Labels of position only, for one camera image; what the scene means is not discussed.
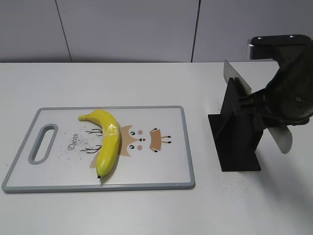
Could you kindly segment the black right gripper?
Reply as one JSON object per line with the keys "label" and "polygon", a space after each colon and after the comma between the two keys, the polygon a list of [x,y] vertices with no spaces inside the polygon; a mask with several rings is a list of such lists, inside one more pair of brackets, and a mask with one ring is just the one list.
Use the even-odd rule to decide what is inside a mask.
{"label": "black right gripper", "polygon": [[305,125],[313,116],[313,45],[291,56],[276,50],[279,69],[266,87],[233,102],[235,116],[252,114],[257,130]]}

